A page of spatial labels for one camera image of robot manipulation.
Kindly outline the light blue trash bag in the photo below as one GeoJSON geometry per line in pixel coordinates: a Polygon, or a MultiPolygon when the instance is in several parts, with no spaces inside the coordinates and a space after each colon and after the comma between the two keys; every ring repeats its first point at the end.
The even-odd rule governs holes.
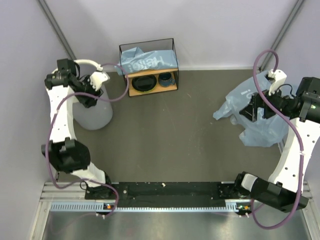
{"type": "Polygon", "coordinates": [[[178,60],[173,50],[152,50],[143,52],[134,47],[122,52],[118,63],[127,74],[145,70],[164,70],[178,68],[178,60]]]}
{"type": "Polygon", "coordinates": [[[213,118],[230,118],[233,125],[241,125],[244,131],[239,139],[247,147],[271,147],[283,140],[288,134],[289,125],[278,115],[269,119],[263,118],[264,110],[257,111],[257,121],[252,122],[240,114],[240,110],[248,105],[251,97],[257,92],[252,77],[240,83],[225,97],[225,102],[219,110],[213,113],[213,118]]]}

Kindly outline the white grey trash bin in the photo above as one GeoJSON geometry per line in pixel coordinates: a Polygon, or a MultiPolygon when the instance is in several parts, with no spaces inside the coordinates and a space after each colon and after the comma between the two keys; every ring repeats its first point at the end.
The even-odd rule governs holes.
{"type": "Polygon", "coordinates": [[[74,100],[72,113],[74,120],[89,131],[105,127],[113,117],[111,103],[101,99],[97,100],[96,106],[90,108],[85,108],[78,100],[74,100]]]}

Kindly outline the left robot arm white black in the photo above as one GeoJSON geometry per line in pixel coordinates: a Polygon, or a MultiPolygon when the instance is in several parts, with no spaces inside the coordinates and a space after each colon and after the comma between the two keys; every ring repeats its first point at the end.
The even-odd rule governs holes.
{"type": "Polygon", "coordinates": [[[74,122],[86,130],[105,127],[113,117],[104,82],[109,75],[89,59],[59,59],[44,80],[50,101],[50,131],[42,154],[57,172],[85,182],[93,199],[109,198],[114,191],[109,176],[91,161],[89,148],[77,140],[74,122]]]}

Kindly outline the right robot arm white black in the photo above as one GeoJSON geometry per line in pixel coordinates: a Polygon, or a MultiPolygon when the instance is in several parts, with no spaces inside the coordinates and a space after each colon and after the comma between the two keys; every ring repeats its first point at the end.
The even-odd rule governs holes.
{"type": "Polygon", "coordinates": [[[264,90],[264,97],[295,126],[300,137],[289,129],[279,162],[264,180],[248,172],[237,175],[233,192],[239,198],[250,198],[281,212],[292,210],[298,191],[300,157],[307,168],[313,149],[320,137],[320,80],[303,77],[296,95],[283,96],[279,88],[274,93],[264,90]]]}

